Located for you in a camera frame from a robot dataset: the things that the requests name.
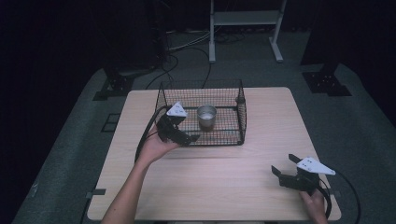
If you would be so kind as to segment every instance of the table top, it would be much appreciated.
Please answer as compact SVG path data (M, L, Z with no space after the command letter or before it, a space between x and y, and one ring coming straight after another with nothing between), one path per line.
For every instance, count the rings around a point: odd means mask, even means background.
M148 169L136 220L308 220L297 190L279 186L271 172L295 175L288 155L318 160L297 105L287 88L244 88L245 144L180 147ZM88 218L102 219L134 166L134 154L151 118L158 91L131 91L97 183ZM324 175L321 178L327 183ZM332 196L329 220L341 217Z

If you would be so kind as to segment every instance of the hand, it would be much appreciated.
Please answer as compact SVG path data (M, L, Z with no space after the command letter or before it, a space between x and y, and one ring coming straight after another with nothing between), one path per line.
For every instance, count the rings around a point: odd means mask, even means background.
M311 196L305 191L300 191L300 196L304 201L305 208L311 220L316 224L327 224L324 198L320 191L316 189Z
M157 132L157 126L154 125L148 132L148 138L146 139L136 162L149 166L167 152L179 147L179 144L174 143L171 140L163 142Z

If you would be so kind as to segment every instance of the cable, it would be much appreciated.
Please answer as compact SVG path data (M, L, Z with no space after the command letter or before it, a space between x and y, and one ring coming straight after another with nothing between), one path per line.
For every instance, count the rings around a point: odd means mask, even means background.
M219 27L215 30L215 33L217 33L221 28L222 28L222 26L219 26ZM242 38L235 37L234 40L232 40L232 41L227 41L227 40L226 40L226 41L219 41L219 40L217 40L217 39L215 39L215 41L216 41L217 43L223 44L223 45L226 45L226 44L233 44L233 43L235 43L235 42L242 41L242 40L245 39L245 36L244 36L243 34L241 34L241 35L242 35ZM184 45L181 45L181 46L177 46L177 47L173 47L173 48L168 48L168 50L169 50L169 51L172 51L172 50L184 49L184 48L186 48L186 47L189 47L189 46L198 44L198 43L200 43L200 42L202 42L202 41L208 39L209 37L210 37L210 32L207 31L206 34L204 34L204 35L202 35L202 36L200 36L200 37L198 37L198 38L196 38L196 39L190 41L190 42L187 43L187 44L184 44Z
M143 72L139 72L139 73L133 73L133 74L128 75L128 76L124 76L124 75L122 75L122 76L127 78L127 79L135 79L137 77L141 77L143 75L150 74L150 73L154 72L155 70L156 70L156 67L154 66L154 67L151 67L150 69L148 69L147 71L143 71Z
M229 1L227 2L227 6L226 6L226 8L224 9L224 11L228 11L228 7L230 6L230 2L231 2L231 0L229 0ZM233 8L231 9L231 11L234 11L237 2L238 2L238 0L235 0L235 1L233 2ZM217 32L221 29L221 27L222 27L222 26L219 26L219 27L215 30L215 33L217 33ZM194 40L192 40L191 42L189 42L189 43L187 43L187 44L184 44L184 45L181 45L181 46L178 46L178 47L174 47L174 48L168 48L168 50L171 51L171 50L177 50L177 49L184 49L184 48L189 47L189 46L191 46L191 45L198 44L198 43L200 43L200 42L202 42L202 41L208 39L209 37L210 37L210 32L207 31L205 35L203 35L203 36L201 36L201 37L198 37L197 39L194 39Z
M177 58L176 56L174 56L174 55L171 55L171 54L170 54L169 56L172 57L172 58L174 58L174 59L176 59L176 64L175 64L173 67L171 67L171 69L165 70L165 72L159 74L159 75L156 76L154 79L152 79L152 80L150 81L150 83L146 86L145 90L147 90L147 89L149 88L149 86L150 86L155 80L157 80L159 77L168 74L170 71L174 70L174 69L177 67L177 65L178 65L178 58Z
M184 48L184 49L195 49L195 50L201 51L201 52L206 56L207 61L209 62L209 55L208 55L208 54L206 53L206 51L204 51L203 49L198 49L198 48L194 48L194 47L189 47L189 48ZM182 50L184 50L184 49L178 49L178 50L175 50L174 52L182 51ZM206 73L206 77L205 77L205 79L204 79L204 83L203 83L201 89L203 89L203 88L205 87L205 84L206 84L206 82L209 80L209 75L210 75L210 72L211 72L211 70L212 70L212 64L211 64L211 63L208 63L208 64L209 64L208 71L207 71L207 73Z
M353 187L352 183L350 183L350 181L347 179L346 176L344 176L342 173L340 173L339 171L337 171L336 169L332 168L329 165L326 165L327 167L329 167L330 169L334 170L337 174L339 174L341 177L343 177L343 179L348 183L348 185L350 186L350 188L353 191L353 194L355 195L355 199L356 199L356 204L358 206L358 214L356 216L356 220L355 220L355 224L358 224L361 221L361 200L359 199L359 195L358 192L355 190L355 188Z
M327 186L327 184L322 179L319 179L319 181L322 182L322 184L326 187L327 194L330 195L330 190L329 190L329 187Z
M239 41L242 41L245 39L245 35L243 33L240 33L240 35L242 36L241 38L239 38L236 35L229 35L229 34L221 33L220 35L216 36L215 41L217 44L220 44L220 45L231 45L233 43L236 43L236 42L239 42Z
M327 208L326 208L326 218L329 218L330 212L332 211L332 199L330 198L330 194L328 194L323 187L321 187L319 184L317 185L317 189L320 191L320 193L323 194L324 198L326 199L327 202Z
M176 56L173 56L173 55L169 55L169 57L174 57L174 58L176 58L177 59L177 62L178 62L178 58L176 57ZM169 74L169 72L172 70L166 70L164 67L163 67L163 64L161 65L161 69L166 73L166 75L168 75L168 78L169 78L169 81L173 81L174 79L173 79L173 77Z

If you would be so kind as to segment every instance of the human arm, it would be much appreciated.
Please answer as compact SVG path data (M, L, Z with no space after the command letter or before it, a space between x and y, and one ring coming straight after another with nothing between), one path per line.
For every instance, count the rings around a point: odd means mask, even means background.
M324 198L319 190L315 190L312 195L305 191L300 191L300 196L303 199L305 208L311 220L315 224L327 224L325 215Z
M137 202L143 186L149 166L165 155L167 152L178 147L177 143L163 142L157 134L157 127L148 133L148 139L142 147L140 156L125 183L120 189L114 201L107 208L102 223L134 223Z

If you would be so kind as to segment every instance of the silver cup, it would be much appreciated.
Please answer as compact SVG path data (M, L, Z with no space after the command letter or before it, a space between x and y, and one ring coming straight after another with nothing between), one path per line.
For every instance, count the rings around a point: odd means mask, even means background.
M198 122L202 131L210 132L216 123L217 109L213 105L201 105L197 109Z

